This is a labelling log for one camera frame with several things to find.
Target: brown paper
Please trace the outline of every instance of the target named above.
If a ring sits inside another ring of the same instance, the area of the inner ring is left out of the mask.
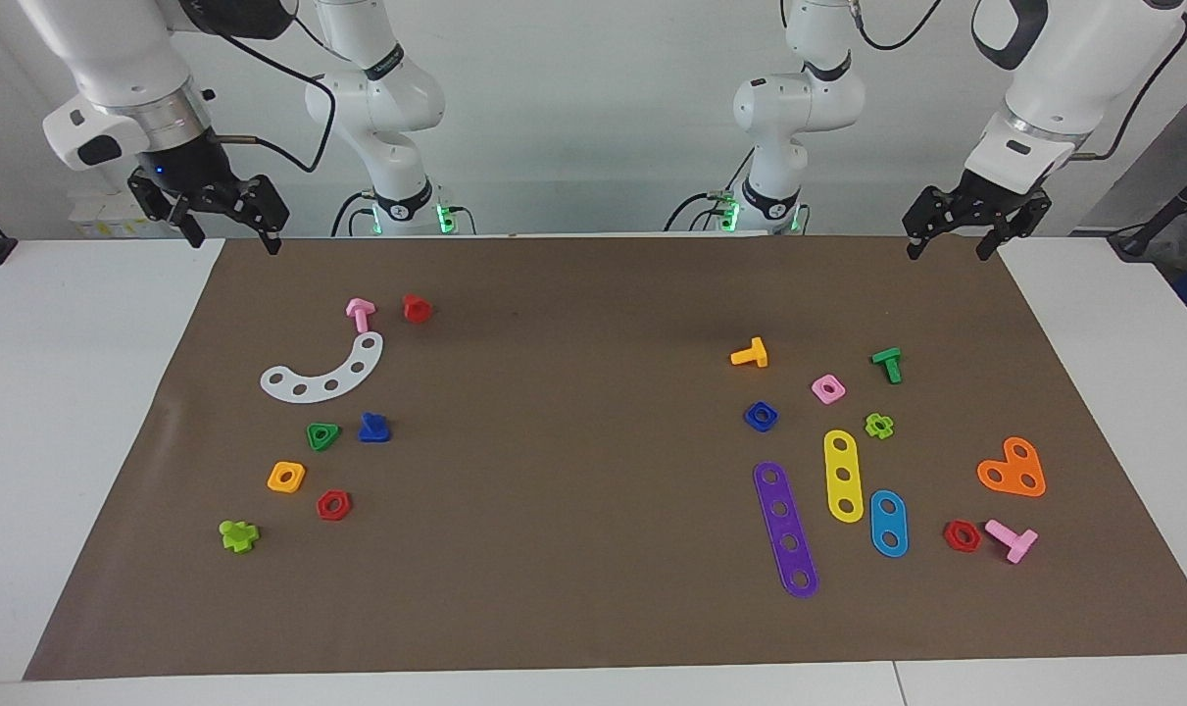
[[[401,295],[436,304],[424,325]],[[354,341],[354,393],[266,396]],[[732,367],[750,336],[766,370]],[[868,357],[903,350],[903,383]],[[825,374],[848,395],[810,393]],[[742,412],[780,411],[769,433]],[[364,411],[386,445],[356,440]],[[863,418],[893,416],[893,438]],[[323,453],[311,421],[345,428]],[[858,439],[863,495],[897,491],[910,551],[827,511],[821,439]],[[976,468],[1007,437],[1045,497]],[[275,460],[307,475],[266,488]],[[789,473],[820,590],[779,583],[751,471]],[[351,494],[323,522],[325,490]],[[1041,540],[1020,566],[956,517]],[[252,553],[217,524],[261,528]],[[123,675],[941,660],[1187,653],[1187,581],[1004,265],[939,238],[290,241],[222,252],[25,674]]]

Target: yellow square nut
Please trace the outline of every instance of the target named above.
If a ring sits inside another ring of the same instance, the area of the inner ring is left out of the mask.
[[[280,460],[274,469],[271,469],[267,488],[275,492],[297,492],[305,477],[306,466],[293,464],[292,460]]]

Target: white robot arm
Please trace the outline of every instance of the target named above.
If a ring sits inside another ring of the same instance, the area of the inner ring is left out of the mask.
[[[1183,14],[1185,0],[979,0],[973,39],[1013,71],[1013,84],[958,187],[929,186],[907,210],[908,255],[920,257],[933,236],[966,224],[992,227],[977,247],[982,260],[1029,235],[1050,206],[1043,180],[1162,52]],[[1185,23],[1187,31],[1187,14]]]
[[[440,187],[401,133],[439,125],[445,94],[406,57],[381,0],[316,0],[316,6],[330,47],[357,66],[329,71],[323,81],[336,94],[332,129],[368,168],[376,223],[386,233],[440,233]],[[328,100],[313,87],[306,89],[306,108],[319,123],[328,120]]]
[[[863,112],[846,0],[795,0],[785,39],[802,71],[747,81],[734,98],[737,125],[754,139],[750,172],[734,186],[737,229],[789,227],[807,168],[798,135],[851,126]]]
[[[182,14],[201,31],[272,39],[292,21],[291,8],[280,0],[20,0],[20,6],[78,88],[43,122],[65,165],[87,170],[135,155],[140,167],[127,186],[150,218],[180,229],[196,247],[205,234],[189,211],[222,214],[254,229],[271,254],[279,250],[288,209],[266,174],[231,173],[203,94],[171,45],[166,18]]]

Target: pink bolt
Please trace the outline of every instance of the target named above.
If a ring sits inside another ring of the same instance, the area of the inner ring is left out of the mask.
[[[1037,533],[1033,530],[1024,530],[1024,534],[1016,534],[1010,532],[1004,523],[998,522],[998,520],[989,520],[986,522],[986,532],[992,534],[992,536],[1001,542],[1007,545],[1007,560],[1013,564],[1018,564],[1024,554],[1028,553],[1029,546],[1037,541]]]
[[[374,313],[374,304],[366,299],[358,299],[357,297],[350,299],[348,307],[345,307],[345,317],[354,319],[354,325],[357,327],[358,333],[366,333],[366,331],[370,330],[369,326],[366,325],[366,318],[370,313]]]

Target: t-shaped bolt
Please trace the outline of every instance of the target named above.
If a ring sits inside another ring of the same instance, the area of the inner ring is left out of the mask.
[[[872,354],[871,362],[886,367],[886,375],[889,375],[889,384],[901,383],[903,374],[897,369],[897,358],[903,356],[897,348],[886,348],[881,352]]]
[[[345,317],[354,319],[354,325],[357,327],[358,333],[366,333],[366,331],[370,330],[366,325],[366,318],[372,313],[374,313],[374,304],[357,297],[350,299],[350,304],[345,307]]]
[[[758,365],[760,368],[768,367],[768,350],[763,346],[762,338],[758,338],[758,336],[754,336],[754,338],[750,339],[750,348],[747,348],[745,350],[737,350],[737,352],[734,352],[729,358],[731,358],[732,365],[742,365],[754,362],[755,365]]]
[[[1037,541],[1037,533],[1033,530],[1024,530],[1024,534],[1016,534],[1010,532],[1004,523],[998,522],[998,520],[989,520],[986,522],[986,532],[992,534],[992,536],[1001,542],[1007,545],[1007,560],[1013,564],[1018,564],[1024,554],[1028,553],[1029,546]]]

